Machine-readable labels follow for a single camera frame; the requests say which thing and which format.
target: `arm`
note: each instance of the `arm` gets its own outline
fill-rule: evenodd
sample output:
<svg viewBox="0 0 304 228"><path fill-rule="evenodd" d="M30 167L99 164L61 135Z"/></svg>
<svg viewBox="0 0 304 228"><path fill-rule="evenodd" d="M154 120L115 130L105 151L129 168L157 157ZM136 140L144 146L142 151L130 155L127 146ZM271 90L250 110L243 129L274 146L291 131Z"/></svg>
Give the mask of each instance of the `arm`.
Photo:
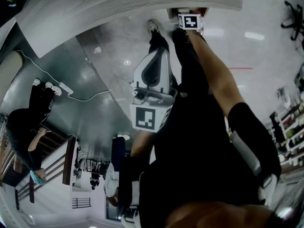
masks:
<svg viewBox="0 0 304 228"><path fill-rule="evenodd" d="M32 140L32 142L29 144L28 152L34 151L37 147L37 144L39 143L39 140L42 136L44 136L48 131L41 127L36 134L35 138Z"/></svg>
<svg viewBox="0 0 304 228"><path fill-rule="evenodd" d="M213 53L207 43L193 30L187 31L203 67L210 89L225 116L237 103L244 102L227 66Z"/></svg>
<svg viewBox="0 0 304 228"><path fill-rule="evenodd" d="M149 163L154 133L140 130L132 144L131 157L140 157Z"/></svg>

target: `red line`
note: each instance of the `red line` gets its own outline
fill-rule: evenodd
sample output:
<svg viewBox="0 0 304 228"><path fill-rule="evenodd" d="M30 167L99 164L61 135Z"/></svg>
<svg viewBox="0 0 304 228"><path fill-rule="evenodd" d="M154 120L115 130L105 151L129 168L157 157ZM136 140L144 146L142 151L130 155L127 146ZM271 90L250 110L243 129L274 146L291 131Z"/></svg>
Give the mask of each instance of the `red line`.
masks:
<svg viewBox="0 0 304 228"><path fill-rule="evenodd" d="M234 70L234 69L252 70L253 67L229 67L228 69L231 69L231 70Z"/></svg>

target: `railing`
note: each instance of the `railing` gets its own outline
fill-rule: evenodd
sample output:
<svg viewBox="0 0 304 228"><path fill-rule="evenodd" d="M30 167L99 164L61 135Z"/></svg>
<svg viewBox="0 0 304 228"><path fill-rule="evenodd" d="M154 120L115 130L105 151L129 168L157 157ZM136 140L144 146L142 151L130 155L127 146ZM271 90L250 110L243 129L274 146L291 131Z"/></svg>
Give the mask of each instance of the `railing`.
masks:
<svg viewBox="0 0 304 228"><path fill-rule="evenodd" d="M71 139L68 140L67 142L67 147L66 147L66 153L62 155L58 160L56 160L54 163L52 163L50 166L48 166L45 169L45 172L47 174L47 185L50 183L53 179L56 177L60 176L63 174L62 177L62 183L65 185L70 185L70 176L71 176L71 170L72 170L72 160L73 160L73 153L74 153L74 148L76 144L76 138L72 137ZM50 176L52 173L54 173L56 170L64 166L63 170L58 172L56 175L52 176L51 178L48 179L48 176ZM34 192L42 188L44 185L37 185L33 182L31 177L29 177L29 182L24 185L20 190L17 191L16 194L16 206L19 206L19 202L23 199L25 199L27 196L29 196L30 202L34 203Z"/></svg>
<svg viewBox="0 0 304 228"><path fill-rule="evenodd" d="M58 164L61 160L63 160L65 158L65 154L62 155L58 160L56 160L54 163L52 163L50 166L48 166L45 171L47 172L49 169L51 169L52 167L54 167L56 164ZM47 173L47 177L52 174L53 172L55 172L56 170L58 170L60 167L62 167L64 165L64 162L60 163L58 166L56 166L54 169L52 169L51 171L49 171ZM63 173L63 171L60 171L59 173L57 173L55 176L51 177L50 179L48 179L47 183L49 183L50 181L52 181L54 178L56 178L57 176L60 176ZM35 186L37 186L36 184L32 184L33 186L33 191L37 191L39 188L43 187L42 185L38 186L35 188ZM27 196L29 196L31 193L31 182L29 181L26 185L24 185L19 191L18 191L18 201L23 200L24 198L26 198Z"/></svg>
<svg viewBox="0 0 304 228"><path fill-rule="evenodd" d="M92 159L86 160L86 171L92 172L93 168L95 168L97 165L101 164L101 161L96 161Z"/></svg>
<svg viewBox="0 0 304 228"><path fill-rule="evenodd" d="M91 198L74 198L72 200L73 209L81 209L91 207Z"/></svg>

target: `sleeve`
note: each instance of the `sleeve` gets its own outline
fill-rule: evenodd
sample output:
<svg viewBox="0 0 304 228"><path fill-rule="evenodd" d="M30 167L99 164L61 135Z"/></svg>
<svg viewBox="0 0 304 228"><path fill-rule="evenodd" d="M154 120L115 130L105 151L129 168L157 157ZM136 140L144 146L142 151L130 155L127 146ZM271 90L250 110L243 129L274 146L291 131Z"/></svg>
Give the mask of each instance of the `sleeve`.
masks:
<svg viewBox="0 0 304 228"><path fill-rule="evenodd" d="M18 159L26 165L26 167L31 171L37 171L40 169L40 167L37 167L34 165L29 157L29 154L24 151L15 151L15 154L17 155Z"/></svg>
<svg viewBox="0 0 304 228"><path fill-rule="evenodd" d="M249 106L246 103L236 104L229 112L228 123L232 132L238 134L260 161L264 178L274 174L279 180L281 165L276 146Z"/></svg>
<svg viewBox="0 0 304 228"><path fill-rule="evenodd" d="M39 170L42 164L41 149L37 146L34 151L28 152L27 154L30 159L31 170Z"/></svg>

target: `tile floor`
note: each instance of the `tile floor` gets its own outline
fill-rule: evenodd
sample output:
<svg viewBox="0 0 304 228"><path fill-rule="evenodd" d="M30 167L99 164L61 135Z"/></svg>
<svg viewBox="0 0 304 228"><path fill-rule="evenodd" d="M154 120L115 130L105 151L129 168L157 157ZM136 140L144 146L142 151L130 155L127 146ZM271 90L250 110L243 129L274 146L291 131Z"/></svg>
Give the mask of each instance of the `tile floor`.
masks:
<svg viewBox="0 0 304 228"><path fill-rule="evenodd" d="M224 63L228 67L252 68L231 72L244 99L262 122L280 107L276 99L279 87L287 86L292 94L295 92L294 76L303 63L303 51L296 51L300 41L292 42L292 30L280 27L291 13L284 1L243 0L241 11L210 9L204 19L204 37ZM288 1L294 7L304 6L304 0ZM124 81L131 81L135 67L148 52L150 36L145 23L152 18L159 21L170 44L172 71L180 82L181 66L168 37L172 26L166 10L134 14L77 37L102 80L114 88L112 95L128 116L132 88Z"/></svg>

